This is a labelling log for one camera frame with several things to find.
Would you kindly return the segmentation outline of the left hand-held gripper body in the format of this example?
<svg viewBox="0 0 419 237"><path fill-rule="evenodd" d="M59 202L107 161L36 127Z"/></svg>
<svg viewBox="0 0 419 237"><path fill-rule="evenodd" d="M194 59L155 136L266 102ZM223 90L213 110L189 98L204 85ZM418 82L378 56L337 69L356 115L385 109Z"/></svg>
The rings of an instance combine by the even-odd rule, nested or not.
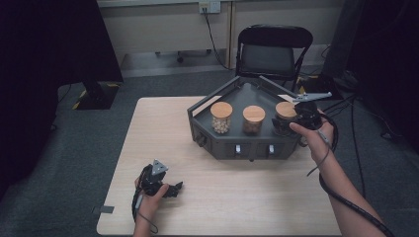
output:
<svg viewBox="0 0 419 237"><path fill-rule="evenodd" d="M140 175L140 187L147 195L154 196L161 188L162 180L167 171L167 166L154 159L152 164L143 168Z"/></svg>

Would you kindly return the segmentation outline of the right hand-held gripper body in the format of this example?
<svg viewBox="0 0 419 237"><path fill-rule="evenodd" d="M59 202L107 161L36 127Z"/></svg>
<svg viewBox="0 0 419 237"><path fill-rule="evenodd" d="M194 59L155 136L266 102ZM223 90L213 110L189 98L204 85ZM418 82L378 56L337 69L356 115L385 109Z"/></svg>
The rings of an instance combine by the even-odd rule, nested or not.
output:
<svg viewBox="0 0 419 237"><path fill-rule="evenodd" d="M316 100L326 99L332 96L327 93L304 93L296 96L294 110L297 114L296 123L307 129L319 129L322 127L321 115L315 104Z"/></svg>

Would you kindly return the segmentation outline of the glass jar with dark contents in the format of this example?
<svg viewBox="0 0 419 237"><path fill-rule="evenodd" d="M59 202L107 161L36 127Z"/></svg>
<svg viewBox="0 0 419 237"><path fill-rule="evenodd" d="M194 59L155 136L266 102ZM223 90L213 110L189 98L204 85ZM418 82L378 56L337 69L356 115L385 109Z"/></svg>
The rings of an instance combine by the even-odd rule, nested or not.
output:
<svg viewBox="0 0 419 237"><path fill-rule="evenodd" d="M276 105L276 115L274 119L285 119L289 122L296 118L296 112L294 110L294 104L290 102L280 102ZM276 129L275 132L279 135L289 135L293 131L289 129Z"/></svg>

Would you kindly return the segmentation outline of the glass jar with brown contents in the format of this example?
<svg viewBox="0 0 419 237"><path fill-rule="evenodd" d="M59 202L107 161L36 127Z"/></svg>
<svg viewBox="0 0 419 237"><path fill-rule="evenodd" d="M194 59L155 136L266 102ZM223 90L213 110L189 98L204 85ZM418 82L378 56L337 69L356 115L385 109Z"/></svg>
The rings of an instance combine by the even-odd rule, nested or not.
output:
<svg viewBox="0 0 419 237"><path fill-rule="evenodd" d="M245 133L258 133L261 130L265 111L259 106L248 106L243 110L243 131Z"/></svg>

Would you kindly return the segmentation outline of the grey metal corner rack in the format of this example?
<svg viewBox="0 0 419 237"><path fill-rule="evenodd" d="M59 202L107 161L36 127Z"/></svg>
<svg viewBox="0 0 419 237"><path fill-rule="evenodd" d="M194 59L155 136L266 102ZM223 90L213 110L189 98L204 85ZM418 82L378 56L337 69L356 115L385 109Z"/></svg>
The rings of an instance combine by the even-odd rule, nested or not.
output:
<svg viewBox="0 0 419 237"><path fill-rule="evenodd" d="M276 105L297 103L299 96L266 78L235 77L187 109L193 140L218 160L286 160L300 142L300 136L286 125L273 125ZM232 106L226 133L212 128L210 108L218 102ZM243 111L258 106L265 112L260 129L244 131Z"/></svg>

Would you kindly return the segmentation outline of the glass jar with pale balls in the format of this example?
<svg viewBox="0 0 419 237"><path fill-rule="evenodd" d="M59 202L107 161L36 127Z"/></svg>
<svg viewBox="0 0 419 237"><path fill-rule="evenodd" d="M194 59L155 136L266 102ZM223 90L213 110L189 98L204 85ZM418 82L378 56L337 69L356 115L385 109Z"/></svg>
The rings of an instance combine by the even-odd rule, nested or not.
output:
<svg viewBox="0 0 419 237"><path fill-rule="evenodd" d="M227 102L217 102L210 107L212 115L211 126L218 134L229 132L231 124L232 106Z"/></svg>

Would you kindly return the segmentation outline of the person's left hand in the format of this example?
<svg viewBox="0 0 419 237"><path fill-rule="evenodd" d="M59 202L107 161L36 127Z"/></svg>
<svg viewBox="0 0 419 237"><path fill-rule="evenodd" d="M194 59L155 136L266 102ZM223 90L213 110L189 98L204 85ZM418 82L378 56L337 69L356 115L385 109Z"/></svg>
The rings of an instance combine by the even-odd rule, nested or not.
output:
<svg viewBox="0 0 419 237"><path fill-rule="evenodd" d="M158 209L159 202L163 199L168 189L169 185L163 184L154 196L148 196L144 191L141 191L139 195L142 197L142 202L136 214L136 221L142 218L152 220Z"/></svg>

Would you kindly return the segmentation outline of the person's right hand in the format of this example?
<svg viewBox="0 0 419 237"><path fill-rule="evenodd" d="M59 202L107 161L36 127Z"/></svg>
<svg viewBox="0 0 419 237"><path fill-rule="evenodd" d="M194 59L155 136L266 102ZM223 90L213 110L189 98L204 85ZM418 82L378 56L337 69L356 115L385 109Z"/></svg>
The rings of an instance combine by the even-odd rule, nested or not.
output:
<svg viewBox="0 0 419 237"><path fill-rule="evenodd" d="M322 122L322 127L318 130L307 129L295 122L290 123L290 128L306 139L311 151L311 157L314 162L319 165L328 155L330 145L333 142L333 126L328 121L324 120Z"/></svg>

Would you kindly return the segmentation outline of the black stand base striped tape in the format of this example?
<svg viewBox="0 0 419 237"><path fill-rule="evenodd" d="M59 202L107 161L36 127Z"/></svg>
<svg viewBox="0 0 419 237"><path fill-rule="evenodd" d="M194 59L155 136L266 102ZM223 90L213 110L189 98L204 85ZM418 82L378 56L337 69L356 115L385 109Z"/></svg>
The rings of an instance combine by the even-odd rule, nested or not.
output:
<svg viewBox="0 0 419 237"><path fill-rule="evenodd" d="M297 81L298 89L305 93L331 93L328 100L342 100L334 80L323 74L317 76L300 77Z"/></svg>
<svg viewBox="0 0 419 237"><path fill-rule="evenodd" d="M120 89L119 83L103 82L86 86L72 106L73 110L109 110Z"/></svg>

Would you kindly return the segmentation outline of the grey tape strip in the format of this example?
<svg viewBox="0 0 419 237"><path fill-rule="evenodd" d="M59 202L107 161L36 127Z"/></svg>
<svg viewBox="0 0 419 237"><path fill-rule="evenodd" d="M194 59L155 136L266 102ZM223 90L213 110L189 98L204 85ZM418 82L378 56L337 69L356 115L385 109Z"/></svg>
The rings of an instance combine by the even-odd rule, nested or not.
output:
<svg viewBox="0 0 419 237"><path fill-rule="evenodd" d="M94 206L92 209L92 213L94 214L100 214L100 213L113 213L114 206L108 206L108 205L101 205L101 206Z"/></svg>

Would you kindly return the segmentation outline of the black folding chair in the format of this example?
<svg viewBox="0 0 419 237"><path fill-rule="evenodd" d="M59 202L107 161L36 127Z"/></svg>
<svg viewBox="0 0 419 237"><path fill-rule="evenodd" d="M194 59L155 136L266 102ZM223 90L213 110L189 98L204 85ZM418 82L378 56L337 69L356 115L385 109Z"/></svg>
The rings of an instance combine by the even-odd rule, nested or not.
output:
<svg viewBox="0 0 419 237"><path fill-rule="evenodd" d="M235 75L264 76L283 84L292 82L294 90L305 54L313 42L303 27L253 25L238 35Z"/></svg>

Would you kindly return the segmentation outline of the black curtain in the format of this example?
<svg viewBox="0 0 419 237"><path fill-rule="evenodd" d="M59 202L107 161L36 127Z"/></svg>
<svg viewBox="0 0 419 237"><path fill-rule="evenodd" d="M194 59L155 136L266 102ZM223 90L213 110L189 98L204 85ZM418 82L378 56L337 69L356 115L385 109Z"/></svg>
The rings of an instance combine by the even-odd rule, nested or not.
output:
<svg viewBox="0 0 419 237"><path fill-rule="evenodd" d="M61 86L122 80L97 0L0 0L0 200L37 165Z"/></svg>
<svg viewBox="0 0 419 237"><path fill-rule="evenodd" d="M419 0L343 0L322 73L346 70L419 153Z"/></svg>

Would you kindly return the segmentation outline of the wheeled cart base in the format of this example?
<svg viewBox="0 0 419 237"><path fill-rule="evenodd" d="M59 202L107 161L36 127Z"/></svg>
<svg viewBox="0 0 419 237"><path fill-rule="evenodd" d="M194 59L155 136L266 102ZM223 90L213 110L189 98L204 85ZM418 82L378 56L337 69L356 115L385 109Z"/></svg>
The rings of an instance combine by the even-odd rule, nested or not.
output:
<svg viewBox="0 0 419 237"><path fill-rule="evenodd" d="M207 56L212 53L211 49L205 50L177 50L177 51L155 51L157 57L174 56L178 63L183 63L186 57L190 56Z"/></svg>

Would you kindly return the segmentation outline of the white wall socket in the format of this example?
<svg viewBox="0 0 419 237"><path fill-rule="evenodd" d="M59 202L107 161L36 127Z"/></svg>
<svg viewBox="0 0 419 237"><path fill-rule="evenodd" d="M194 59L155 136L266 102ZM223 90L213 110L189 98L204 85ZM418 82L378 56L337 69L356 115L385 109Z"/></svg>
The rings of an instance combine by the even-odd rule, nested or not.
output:
<svg viewBox="0 0 419 237"><path fill-rule="evenodd" d="M199 12L201 14L219 14L221 12L221 3L219 1L200 2Z"/></svg>

